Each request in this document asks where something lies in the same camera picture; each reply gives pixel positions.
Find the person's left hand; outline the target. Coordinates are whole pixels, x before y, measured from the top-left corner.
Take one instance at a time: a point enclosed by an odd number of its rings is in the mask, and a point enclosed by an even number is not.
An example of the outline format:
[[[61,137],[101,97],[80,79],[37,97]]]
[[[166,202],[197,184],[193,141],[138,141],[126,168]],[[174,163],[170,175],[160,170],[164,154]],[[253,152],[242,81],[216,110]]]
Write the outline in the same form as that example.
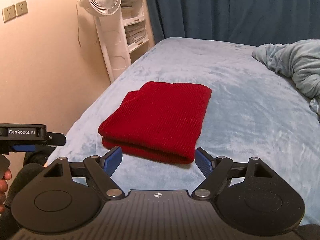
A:
[[[0,180],[0,213],[3,213],[5,210],[4,201],[5,201],[5,193],[8,190],[8,183],[12,178],[11,171],[9,169],[4,173],[3,179]]]

